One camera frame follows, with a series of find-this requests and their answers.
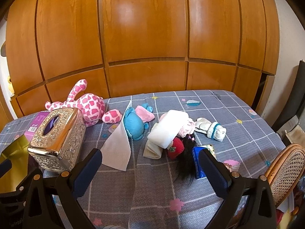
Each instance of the silver tissue box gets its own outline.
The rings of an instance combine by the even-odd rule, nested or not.
[[[54,120],[54,127],[47,132],[46,127]],[[77,163],[85,130],[77,108],[53,110],[35,132],[28,152],[44,169],[70,171]]]

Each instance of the gray bedsheet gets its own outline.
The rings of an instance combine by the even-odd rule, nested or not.
[[[124,112],[130,100],[134,108],[147,102],[156,118],[149,123],[143,139],[131,140],[127,171],[101,165],[85,195],[78,199],[97,228],[109,224],[126,228],[204,228],[217,211],[222,199],[215,195],[206,178],[189,185],[188,181],[176,179],[176,162],[170,161],[165,152],[158,160],[143,157],[151,127],[170,109],[186,111],[194,121],[204,117],[225,127],[227,135],[223,142],[208,139],[201,133],[196,133],[196,142],[213,144],[218,161],[239,161],[243,177],[256,178],[263,174],[285,147],[267,123],[258,115],[250,114],[250,107],[232,92],[197,90],[132,95],[106,99],[106,109]],[[200,103],[189,106],[188,100]],[[0,134],[0,152],[17,134],[24,133],[34,116],[28,115],[5,126]],[[110,126],[100,122],[87,128],[80,159],[92,148],[103,146],[110,135]],[[171,210],[174,199],[184,202],[180,212]],[[70,228],[60,201],[55,200],[64,224]]]

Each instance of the pink cloth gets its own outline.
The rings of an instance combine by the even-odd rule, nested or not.
[[[166,115],[167,113],[165,114],[162,114],[159,121],[161,121],[164,116]],[[184,124],[184,126],[180,129],[179,133],[177,134],[179,137],[185,137],[187,134],[192,134],[195,130],[195,122],[191,119],[191,118],[188,118],[186,123]]]
[[[152,121],[155,116],[153,113],[147,111],[145,108],[143,108],[142,106],[137,106],[135,108],[135,113],[141,118],[141,120],[145,123],[145,122],[150,122]]]

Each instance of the wooden panel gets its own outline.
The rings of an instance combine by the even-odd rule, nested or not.
[[[186,62],[160,61],[109,68],[111,97],[185,90]]]
[[[233,92],[249,106],[252,106],[261,73],[256,70],[239,67]]]
[[[45,110],[45,103],[50,99],[45,86],[40,86],[18,96],[17,100],[24,115],[30,115]]]
[[[189,0],[191,58],[237,63],[240,41],[238,0]]]
[[[102,64],[97,0],[38,0],[37,44],[46,79]]]
[[[12,98],[11,99],[11,105],[12,105],[12,107],[13,107],[13,109],[14,109],[14,111],[15,111],[15,113],[16,113],[18,118],[21,118],[21,117],[24,116],[22,111],[20,110],[20,107],[18,106],[16,98],[14,98],[14,99]]]
[[[7,104],[5,102],[2,89],[0,87],[0,132],[5,127],[7,123],[13,120],[13,117],[9,111],[9,108],[7,107]]]
[[[109,62],[187,55],[185,0],[99,1]]]
[[[15,0],[7,19],[6,55],[16,94],[43,81],[35,43],[36,1]]]
[[[276,73],[279,60],[280,29],[279,17],[274,0],[263,0],[266,13],[267,44],[263,70],[272,74]]]
[[[263,0],[240,0],[242,10],[242,48],[239,63],[262,69],[266,46]]]
[[[231,91],[236,66],[216,63],[189,63],[188,90],[224,89]]]
[[[86,93],[93,93],[104,99],[109,98],[104,68],[100,68],[78,73],[47,84],[52,101],[66,101],[76,82],[81,79],[86,79],[88,86],[86,91],[82,91],[76,96],[76,99]]]
[[[265,82],[265,85],[264,85],[264,89],[263,89],[263,92],[260,96],[260,101],[258,102],[256,110],[255,110],[255,112],[257,112],[257,114],[259,116],[262,115],[263,110],[266,107],[266,104],[267,104],[267,101],[269,99],[269,95],[271,93],[271,89],[272,89],[272,86],[273,86],[273,83],[274,83],[274,78],[275,78],[274,76],[267,76],[266,77],[266,82]]]

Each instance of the white wall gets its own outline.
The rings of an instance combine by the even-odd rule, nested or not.
[[[275,0],[280,25],[279,62],[262,117],[272,126],[290,95],[299,61],[305,59],[305,31],[286,0]]]
[[[6,21],[2,19],[0,21],[0,47],[5,41],[5,32],[6,32]],[[9,110],[14,119],[17,119],[16,113],[10,103],[10,97],[13,94],[9,91],[9,83],[7,82],[7,77],[9,76],[9,69],[7,67],[7,60],[6,57],[0,55],[0,86],[2,89],[2,93],[4,95],[4,99],[9,107]]]

